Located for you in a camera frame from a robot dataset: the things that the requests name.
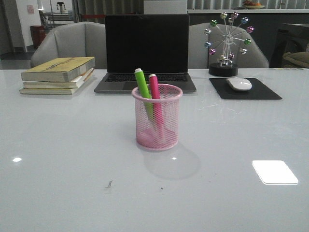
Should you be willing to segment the green highlighter pen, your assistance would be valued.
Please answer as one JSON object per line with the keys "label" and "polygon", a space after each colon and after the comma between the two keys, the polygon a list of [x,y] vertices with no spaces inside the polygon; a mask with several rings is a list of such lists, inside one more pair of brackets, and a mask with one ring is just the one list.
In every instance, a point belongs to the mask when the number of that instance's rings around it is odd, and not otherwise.
{"label": "green highlighter pen", "polygon": [[[145,99],[151,99],[151,94],[149,92],[143,70],[141,68],[135,69],[134,75],[139,87],[140,95]],[[144,102],[144,106],[147,112],[148,119],[153,124],[154,123],[153,105],[149,102]]]}

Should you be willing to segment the pink highlighter pen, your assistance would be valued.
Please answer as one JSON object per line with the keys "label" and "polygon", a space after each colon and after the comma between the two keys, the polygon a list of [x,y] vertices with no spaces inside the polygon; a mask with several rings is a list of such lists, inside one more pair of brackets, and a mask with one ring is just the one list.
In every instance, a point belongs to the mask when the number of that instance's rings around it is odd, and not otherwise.
{"label": "pink highlighter pen", "polygon": [[[149,84],[152,99],[159,100],[160,91],[157,76],[155,74],[149,75]],[[153,119],[154,119],[155,131],[157,133],[157,141],[159,143],[163,143],[165,140],[165,136],[164,136],[164,120],[162,115],[161,102],[153,103]]]}

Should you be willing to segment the pink mesh pen holder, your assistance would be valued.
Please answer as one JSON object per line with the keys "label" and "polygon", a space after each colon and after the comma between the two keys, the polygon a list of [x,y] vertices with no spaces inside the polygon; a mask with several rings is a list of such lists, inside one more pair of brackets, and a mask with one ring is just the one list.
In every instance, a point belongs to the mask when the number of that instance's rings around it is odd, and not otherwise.
{"label": "pink mesh pen holder", "polygon": [[132,90],[135,103],[136,141],[145,149],[168,150],[178,143],[179,87],[159,84],[160,99],[142,97],[139,88]]}

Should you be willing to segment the grey laptop computer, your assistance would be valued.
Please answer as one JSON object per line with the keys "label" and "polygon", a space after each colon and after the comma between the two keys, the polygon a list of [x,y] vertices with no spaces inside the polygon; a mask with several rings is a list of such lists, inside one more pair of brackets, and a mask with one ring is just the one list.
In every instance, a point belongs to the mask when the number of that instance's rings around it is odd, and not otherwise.
{"label": "grey laptop computer", "polygon": [[184,93],[196,92],[188,73],[189,15],[122,14],[105,18],[107,73],[94,89],[99,94],[129,94],[137,87],[134,70],[145,79]]}

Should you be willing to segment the ferris wheel desk ornament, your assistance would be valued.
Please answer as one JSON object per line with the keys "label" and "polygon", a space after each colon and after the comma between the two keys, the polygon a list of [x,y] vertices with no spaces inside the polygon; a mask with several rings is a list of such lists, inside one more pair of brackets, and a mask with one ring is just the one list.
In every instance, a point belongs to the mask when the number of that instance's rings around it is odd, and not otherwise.
{"label": "ferris wheel desk ornament", "polygon": [[208,49],[208,54],[213,56],[217,52],[217,48],[221,48],[222,52],[217,58],[215,63],[209,65],[209,74],[220,77],[231,77],[236,76],[238,74],[238,66],[235,64],[234,59],[236,57],[236,53],[234,53],[231,49],[231,46],[237,46],[236,42],[241,41],[243,46],[239,47],[239,53],[244,55],[247,53],[249,46],[252,43],[252,39],[239,38],[239,35],[242,33],[252,33],[254,31],[253,26],[248,26],[243,32],[237,33],[237,29],[239,26],[234,27],[235,20],[239,17],[239,13],[234,11],[232,13],[222,12],[220,14],[220,18],[224,21],[224,29],[220,29],[218,26],[218,21],[213,19],[210,21],[210,27],[204,29],[205,35],[210,35],[214,28],[217,28],[219,33],[219,39],[215,42],[206,41],[204,46]]}

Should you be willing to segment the middle cream book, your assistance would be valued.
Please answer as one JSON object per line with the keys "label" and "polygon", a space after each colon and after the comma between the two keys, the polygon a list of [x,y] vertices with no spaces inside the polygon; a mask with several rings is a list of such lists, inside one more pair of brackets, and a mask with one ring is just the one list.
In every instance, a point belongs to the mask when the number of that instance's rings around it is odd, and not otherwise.
{"label": "middle cream book", "polygon": [[89,69],[83,74],[77,76],[70,82],[39,82],[39,81],[24,81],[24,88],[79,88],[87,81],[92,73],[94,68]]}

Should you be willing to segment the cream book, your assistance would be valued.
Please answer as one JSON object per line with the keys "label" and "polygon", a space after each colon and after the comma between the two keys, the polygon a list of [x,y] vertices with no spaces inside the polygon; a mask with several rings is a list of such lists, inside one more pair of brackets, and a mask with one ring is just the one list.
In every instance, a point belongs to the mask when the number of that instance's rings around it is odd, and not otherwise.
{"label": "cream book", "polygon": [[92,73],[87,77],[80,76],[77,78],[77,86],[72,88],[25,88],[19,90],[21,94],[35,94],[35,95],[72,95],[89,79],[92,79]]}
{"label": "cream book", "polygon": [[87,81],[92,73],[94,68],[89,69],[83,74],[77,76],[70,82],[39,82],[39,81],[24,81],[24,88],[79,88]]}

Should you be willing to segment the white computer mouse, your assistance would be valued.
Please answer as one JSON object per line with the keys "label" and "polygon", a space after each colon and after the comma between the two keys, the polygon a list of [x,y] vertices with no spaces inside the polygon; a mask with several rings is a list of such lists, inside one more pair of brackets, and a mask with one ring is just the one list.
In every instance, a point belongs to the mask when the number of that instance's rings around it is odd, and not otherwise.
{"label": "white computer mouse", "polygon": [[252,89],[251,82],[246,78],[231,77],[227,78],[226,82],[235,91],[248,91]]}

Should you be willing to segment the top yellow book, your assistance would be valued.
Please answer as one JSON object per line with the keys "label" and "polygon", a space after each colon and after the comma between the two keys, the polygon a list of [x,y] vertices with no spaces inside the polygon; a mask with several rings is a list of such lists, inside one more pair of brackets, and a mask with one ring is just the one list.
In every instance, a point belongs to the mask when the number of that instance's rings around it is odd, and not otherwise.
{"label": "top yellow book", "polygon": [[70,82],[94,67],[94,57],[56,58],[22,72],[21,79],[39,82]]}

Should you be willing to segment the bottom cream book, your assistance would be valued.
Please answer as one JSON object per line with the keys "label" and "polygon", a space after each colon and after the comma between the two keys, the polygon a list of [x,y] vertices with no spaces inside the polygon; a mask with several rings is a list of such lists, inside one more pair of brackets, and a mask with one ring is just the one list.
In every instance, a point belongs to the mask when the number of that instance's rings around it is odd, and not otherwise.
{"label": "bottom cream book", "polygon": [[35,95],[72,95],[89,79],[92,79],[92,73],[87,77],[80,76],[77,78],[77,86],[72,88],[25,88],[19,90],[21,94],[35,94]]}

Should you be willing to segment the red trash bin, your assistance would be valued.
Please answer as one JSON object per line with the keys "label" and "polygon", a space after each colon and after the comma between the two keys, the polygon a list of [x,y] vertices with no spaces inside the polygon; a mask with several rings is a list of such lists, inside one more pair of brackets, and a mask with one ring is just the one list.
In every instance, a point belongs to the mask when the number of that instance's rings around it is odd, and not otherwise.
{"label": "red trash bin", "polygon": [[31,37],[33,41],[33,47],[37,49],[46,37],[44,26],[33,25],[30,26]]}

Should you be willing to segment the fruit bowl on counter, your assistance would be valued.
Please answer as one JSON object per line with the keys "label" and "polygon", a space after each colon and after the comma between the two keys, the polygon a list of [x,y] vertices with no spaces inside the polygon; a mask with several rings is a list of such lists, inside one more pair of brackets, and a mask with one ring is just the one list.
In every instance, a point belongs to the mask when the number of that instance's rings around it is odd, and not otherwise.
{"label": "fruit bowl on counter", "polygon": [[265,5],[253,0],[244,0],[242,6],[245,7],[246,9],[252,9],[252,10],[265,8]]}

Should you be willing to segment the olive cushion at right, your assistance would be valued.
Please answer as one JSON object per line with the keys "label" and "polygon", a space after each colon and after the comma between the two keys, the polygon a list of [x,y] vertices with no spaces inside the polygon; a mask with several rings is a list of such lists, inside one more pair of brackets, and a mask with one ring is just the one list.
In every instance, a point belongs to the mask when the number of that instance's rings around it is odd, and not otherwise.
{"label": "olive cushion at right", "polygon": [[296,53],[284,53],[283,60],[289,65],[296,67],[308,68],[309,67],[309,53],[308,52],[296,52]]}

